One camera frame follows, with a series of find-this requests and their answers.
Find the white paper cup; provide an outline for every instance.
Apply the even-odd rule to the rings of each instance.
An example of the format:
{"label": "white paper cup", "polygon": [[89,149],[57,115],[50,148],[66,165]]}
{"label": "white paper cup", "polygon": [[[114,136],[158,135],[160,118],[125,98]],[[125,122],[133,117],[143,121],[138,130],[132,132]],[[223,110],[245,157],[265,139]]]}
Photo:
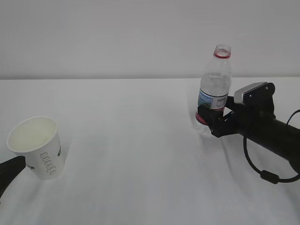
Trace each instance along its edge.
{"label": "white paper cup", "polygon": [[58,127],[49,117],[19,123],[8,135],[7,147],[17,156],[25,156],[26,165],[42,180],[51,180],[63,170]]}

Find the wall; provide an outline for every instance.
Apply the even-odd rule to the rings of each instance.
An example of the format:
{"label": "wall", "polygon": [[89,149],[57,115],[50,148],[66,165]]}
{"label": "wall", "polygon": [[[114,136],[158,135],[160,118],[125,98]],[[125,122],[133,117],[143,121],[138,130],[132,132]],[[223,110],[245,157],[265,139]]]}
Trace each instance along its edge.
{"label": "wall", "polygon": [[1,0],[0,78],[300,75],[299,0]]}

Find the black cable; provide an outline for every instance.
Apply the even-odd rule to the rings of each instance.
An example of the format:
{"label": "black cable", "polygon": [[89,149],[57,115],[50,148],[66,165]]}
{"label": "black cable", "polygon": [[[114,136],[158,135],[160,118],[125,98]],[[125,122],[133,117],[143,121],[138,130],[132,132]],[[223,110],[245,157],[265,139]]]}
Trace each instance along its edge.
{"label": "black cable", "polygon": [[[300,113],[300,109],[295,111],[289,118],[289,120],[287,121],[286,123],[286,129],[288,129],[288,124],[290,122],[290,120],[292,119],[292,117],[297,114],[297,113]],[[249,154],[248,154],[248,149],[247,149],[247,135],[248,135],[248,131],[249,131],[249,128],[250,128],[250,124],[251,124],[251,118],[249,119],[249,124],[246,128],[246,131],[244,133],[244,138],[243,138],[243,146],[244,146],[244,153],[245,153],[245,157],[246,157],[246,160],[248,161],[249,165],[252,167],[252,169],[257,172],[262,179],[264,180],[267,180],[273,184],[277,184],[277,183],[292,183],[292,182],[295,182],[297,180],[300,179],[300,174],[292,177],[292,178],[288,178],[288,179],[280,179],[278,175],[276,174],[273,174],[269,171],[266,171],[266,170],[263,170],[263,171],[260,171],[254,164],[253,162],[251,161],[250,157],[249,157]]]}

